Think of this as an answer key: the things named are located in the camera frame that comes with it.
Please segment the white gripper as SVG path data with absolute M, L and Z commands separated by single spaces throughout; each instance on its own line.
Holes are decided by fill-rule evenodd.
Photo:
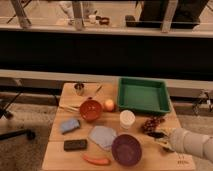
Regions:
M 160 134 L 160 137 L 156 138 L 155 142 L 169 152 L 178 152 L 179 147 L 176 144 L 175 131 L 176 128 L 157 130 L 157 133 Z

